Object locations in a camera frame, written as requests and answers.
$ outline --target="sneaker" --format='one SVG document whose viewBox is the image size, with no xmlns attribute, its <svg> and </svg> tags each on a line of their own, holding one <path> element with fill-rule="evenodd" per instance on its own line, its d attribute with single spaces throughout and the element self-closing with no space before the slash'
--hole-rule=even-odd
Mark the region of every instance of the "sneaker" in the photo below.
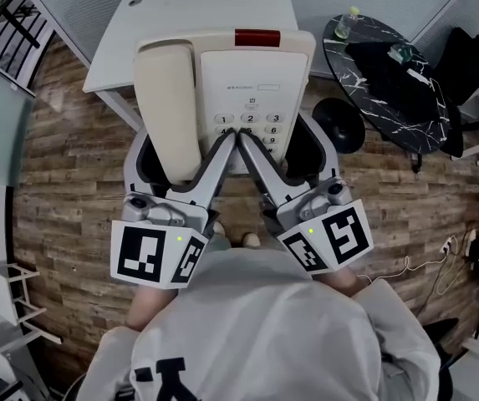
<svg viewBox="0 0 479 401">
<path fill-rule="evenodd" d="M 257 237 L 256 233 L 247 233 L 242 238 L 243 248 L 259 248 L 261 245 L 262 244 L 259 241 L 259 237 Z"/>
<path fill-rule="evenodd" d="M 221 236 L 226 237 L 226 231 L 224 230 L 223 225 L 219 221 L 215 221 L 213 223 L 213 232 L 216 235 L 221 235 Z"/>
</svg>

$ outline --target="electrical cable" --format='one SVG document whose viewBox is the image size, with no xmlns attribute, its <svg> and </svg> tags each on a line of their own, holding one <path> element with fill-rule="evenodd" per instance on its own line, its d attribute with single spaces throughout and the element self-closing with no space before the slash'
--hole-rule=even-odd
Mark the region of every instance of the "electrical cable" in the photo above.
<svg viewBox="0 0 479 401">
<path fill-rule="evenodd" d="M 451 273 L 453 267 L 455 266 L 455 261 L 456 261 L 456 258 L 462 253 L 462 251 L 464 250 L 464 241 L 466 239 L 466 236 L 467 234 L 471 231 L 472 229 L 471 228 L 468 228 L 466 230 L 466 232 L 464 233 L 464 236 L 462 237 L 462 242 L 461 242 L 461 246 L 459 248 L 458 246 L 458 240 L 456 239 L 456 236 L 450 236 L 449 239 L 450 240 L 453 240 L 455 243 L 456 243 L 456 248 L 455 250 L 453 251 L 452 249 L 452 245 L 451 243 L 449 244 L 449 249 L 446 251 L 445 255 L 443 256 L 443 258 L 441 260 L 435 260 L 435 261 L 426 261 L 424 263 L 421 263 L 419 266 L 416 266 L 416 267 L 410 267 L 410 257 L 409 256 L 405 256 L 405 259 L 404 259 L 404 264 L 405 264 L 405 267 L 403 268 L 402 271 L 400 271 L 399 273 L 395 273 L 393 275 L 383 275 L 383 276 L 380 276 L 380 277 L 376 277 L 375 279 L 371 279 L 369 276 L 367 275 L 358 275 L 358 277 L 365 277 L 367 278 L 367 280 L 369 281 L 369 283 L 373 283 L 374 281 L 376 281 L 377 279 L 389 279 L 389 278 L 392 278 L 392 277 L 400 277 L 401 275 L 403 275 L 406 271 L 409 271 L 409 272 L 415 272 L 416 270 L 422 268 L 423 266 L 426 266 L 428 264 L 441 264 L 441 267 L 440 269 L 438 270 L 438 273 L 436 275 L 436 279 L 434 280 L 434 284 L 432 284 L 432 289 L 431 289 L 431 292 L 429 293 L 429 295 L 427 296 L 427 298 L 425 299 L 425 302 L 423 303 L 423 305 L 421 306 L 420 310 L 418 311 L 418 313 L 416 314 L 416 316 L 418 317 L 421 312 L 423 312 L 423 309 L 425 308 L 427 302 L 429 301 L 429 299 L 431 298 L 431 295 L 432 293 L 435 291 L 436 289 L 436 294 L 438 294 L 439 296 L 442 296 L 444 295 L 447 290 L 449 290 L 449 288 L 452 287 L 452 285 L 456 282 L 456 280 L 458 279 L 458 277 L 461 275 L 462 271 L 466 268 L 467 266 L 467 263 L 464 263 L 464 265 L 458 270 L 458 272 L 456 273 L 455 277 L 452 279 L 452 281 L 449 283 L 449 285 L 447 285 L 447 287 L 443 290 L 443 291 L 440 291 L 439 289 L 439 286 L 441 284 L 441 282 L 444 280 L 444 278 L 449 274 Z M 449 254 L 452 254 L 453 255 L 453 260 L 451 262 L 451 265 L 449 266 L 449 269 L 447 269 L 447 272 L 441 274 L 444 266 L 446 265 L 447 263 L 447 258 L 449 257 Z"/>
<path fill-rule="evenodd" d="M 451 248 L 451 246 L 449 246 L 449 251 L 451 252 L 451 254 L 454 254 L 455 257 L 458 256 L 461 252 L 462 252 L 462 249 L 464 248 L 464 240 L 466 239 L 466 236 L 467 234 L 473 230 L 473 228 L 468 228 L 466 230 L 466 233 L 464 233 L 464 236 L 462 237 L 462 243 L 461 243 L 461 249 L 459 251 L 456 251 L 454 252 Z M 431 288 L 431 292 L 429 292 L 429 295 L 426 297 L 425 301 L 423 302 L 423 304 L 421 305 L 421 308 L 420 310 L 418 311 L 418 313 L 416 313 L 415 317 L 419 317 L 421 315 L 421 313 L 423 312 L 423 310 L 425 309 L 425 306 L 426 304 L 428 303 L 429 299 L 431 298 L 432 294 L 434 293 L 434 289 L 436 288 L 437 289 L 437 285 L 436 283 L 438 282 L 438 279 L 440 278 L 440 274 L 441 274 L 441 271 L 443 270 L 443 267 L 445 266 L 446 264 L 443 263 L 440 267 L 440 269 L 438 270 L 438 273 L 436 275 L 436 279 L 434 280 L 434 283 L 432 284 L 432 288 Z"/>
</svg>

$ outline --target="white cable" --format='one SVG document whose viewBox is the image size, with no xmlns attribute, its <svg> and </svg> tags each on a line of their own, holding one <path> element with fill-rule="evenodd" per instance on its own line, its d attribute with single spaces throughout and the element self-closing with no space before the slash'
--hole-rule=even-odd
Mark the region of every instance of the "white cable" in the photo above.
<svg viewBox="0 0 479 401">
<path fill-rule="evenodd" d="M 466 264 L 464 264 L 464 266 L 462 266 L 462 268 L 458 271 L 458 273 L 455 275 L 455 279 L 453 279 L 451 281 L 451 283 L 447 286 L 447 288 L 445 290 L 443 290 L 442 292 L 440 292 L 438 290 L 438 286 L 440 286 L 440 283 L 441 281 L 443 281 L 443 278 L 452 270 L 454 264 L 455 264 L 455 260 L 456 258 L 460 255 L 461 251 L 458 251 L 458 240 L 456 239 L 456 236 L 451 236 L 451 239 L 455 241 L 455 244 L 456 244 L 456 248 L 455 248 L 455 252 L 453 252 L 453 250 L 451 249 L 451 246 L 449 246 L 449 249 L 446 251 L 446 254 L 444 255 L 444 257 L 441 259 L 441 260 L 436 260 L 436 261 L 425 261 L 424 263 L 421 263 L 419 266 L 417 267 L 410 267 L 410 257 L 409 256 L 405 256 L 405 260 L 404 260 L 404 263 L 405 263 L 405 267 L 403 268 L 402 271 L 400 271 L 399 273 L 396 273 L 394 275 L 385 275 L 385 276 L 382 276 L 382 277 L 376 277 L 375 279 L 371 280 L 370 277 L 368 277 L 367 275 L 358 275 L 358 277 L 366 277 L 369 281 L 369 283 L 373 283 L 374 281 L 376 281 L 377 279 L 388 279 L 388 278 L 391 278 L 391 277 L 400 277 L 402 274 L 404 274 L 406 271 L 410 271 L 410 272 L 415 272 L 416 270 L 418 269 L 421 269 L 423 266 L 426 266 L 427 264 L 441 264 L 443 263 L 445 260 L 447 260 L 447 257 L 449 256 L 449 253 L 452 253 L 453 254 L 453 261 L 451 262 L 451 265 L 449 266 L 449 269 L 447 270 L 447 272 L 445 272 L 441 277 L 440 279 L 438 280 L 438 282 L 436 283 L 436 293 L 439 295 L 439 296 L 442 296 L 443 294 L 445 294 L 447 292 L 447 290 L 449 288 L 451 288 L 451 285 L 453 285 L 456 281 L 456 279 L 460 276 L 461 272 L 464 270 L 464 268 L 466 267 Z"/>
</svg>

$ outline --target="power strip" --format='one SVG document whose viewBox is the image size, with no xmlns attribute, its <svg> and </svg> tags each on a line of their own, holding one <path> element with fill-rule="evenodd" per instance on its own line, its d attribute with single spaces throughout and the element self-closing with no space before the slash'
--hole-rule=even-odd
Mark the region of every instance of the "power strip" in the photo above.
<svg viewBox="0 0 479 401">
<path fill-rule="evenodd" d="M 444 244 L 441 246 L 440 252 L 443 252 L 444 254 L 447 253 L 447 252 L 449 252 L 449 250 L 451 249 L 452 239 L 453 239 L 452 236 L 449 236 L 449 237 L 447 238 L 447 241 L 445 241 Z"/>
</svg>

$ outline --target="white desk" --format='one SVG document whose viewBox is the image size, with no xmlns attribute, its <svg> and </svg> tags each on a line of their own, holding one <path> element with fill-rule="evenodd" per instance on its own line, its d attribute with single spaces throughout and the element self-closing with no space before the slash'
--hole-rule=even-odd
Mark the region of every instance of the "white desk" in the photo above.
<svg viewBox="0 0 479 401">
<path fill-rule="evenodd" d="M 298 29 L 291 0 L 122 0 L 99 43 L 83 91 L 133 84 L 133 59 L 141 39 L 231 25 Z"/>
</svg>

